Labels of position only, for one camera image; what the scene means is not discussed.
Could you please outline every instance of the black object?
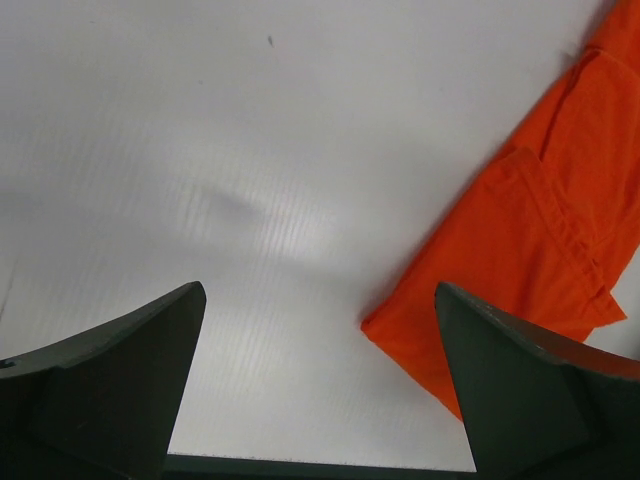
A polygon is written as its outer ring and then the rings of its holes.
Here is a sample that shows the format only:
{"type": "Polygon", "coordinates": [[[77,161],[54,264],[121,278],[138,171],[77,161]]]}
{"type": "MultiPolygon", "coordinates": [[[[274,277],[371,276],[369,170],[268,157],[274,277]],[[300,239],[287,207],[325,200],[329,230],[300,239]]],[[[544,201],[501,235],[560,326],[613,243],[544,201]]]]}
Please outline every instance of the black object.
{"type": "Polygon", "coordinates": [[[454,285],[436,311],[480,478],[640,478],[640,363],[454,285]]]}
{"type": "Polygon", "coordinates": [[[0,370],[0,479],[160,477],[206,297],[191,283],[0,370]]]}

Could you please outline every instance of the folded cloth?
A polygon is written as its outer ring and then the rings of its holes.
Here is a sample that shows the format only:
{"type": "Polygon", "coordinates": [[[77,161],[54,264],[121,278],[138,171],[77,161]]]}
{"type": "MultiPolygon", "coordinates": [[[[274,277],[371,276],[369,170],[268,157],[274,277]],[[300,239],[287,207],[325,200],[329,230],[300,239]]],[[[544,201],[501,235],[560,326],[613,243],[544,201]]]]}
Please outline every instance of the folded cloth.
{"type": "Polygon", "coordinates": [[[621,0],[422,247],[367,337],[460,418],[434,309],[447,281],[578,341],[640,243],[640,0],[621,0]]]}

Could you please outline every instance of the orange fabric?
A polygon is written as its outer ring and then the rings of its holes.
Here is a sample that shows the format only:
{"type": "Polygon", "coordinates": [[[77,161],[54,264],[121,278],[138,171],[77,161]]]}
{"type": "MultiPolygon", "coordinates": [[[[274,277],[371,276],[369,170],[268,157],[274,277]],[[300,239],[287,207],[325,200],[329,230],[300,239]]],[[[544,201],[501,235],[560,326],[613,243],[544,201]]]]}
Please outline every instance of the orange fabric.
{"type": "Polygon", "coordinates": [[[363,322],[458,417],[438,282],[578,341],[625,318],[609,291],[640,243],[639,72],[640,0],[622,0],[363,322]]]}

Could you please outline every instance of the cloth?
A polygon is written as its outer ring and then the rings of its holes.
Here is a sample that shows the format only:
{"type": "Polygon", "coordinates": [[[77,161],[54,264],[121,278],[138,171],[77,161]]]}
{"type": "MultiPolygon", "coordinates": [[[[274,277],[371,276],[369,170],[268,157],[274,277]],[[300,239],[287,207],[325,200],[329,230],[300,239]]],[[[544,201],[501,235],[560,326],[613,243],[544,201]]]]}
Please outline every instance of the cloth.
{"type": "Polygon", "coordinates": [[[460,418],[434,292],[453,282],[577,341],[625,318],[640,243],[640,0],[619,1],[362,324],[460,418]]]}

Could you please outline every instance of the white table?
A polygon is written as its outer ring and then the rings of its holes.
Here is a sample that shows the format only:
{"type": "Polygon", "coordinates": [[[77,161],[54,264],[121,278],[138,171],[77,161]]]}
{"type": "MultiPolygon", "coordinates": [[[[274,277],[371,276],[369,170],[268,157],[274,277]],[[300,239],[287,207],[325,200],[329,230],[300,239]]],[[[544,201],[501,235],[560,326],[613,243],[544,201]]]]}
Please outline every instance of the white table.
{"type": "Polygon", "coordinates": [[[171,451],[473,469],[359,318],[602,5],[3,0],[0,357],[199,279],[171,451]]]}

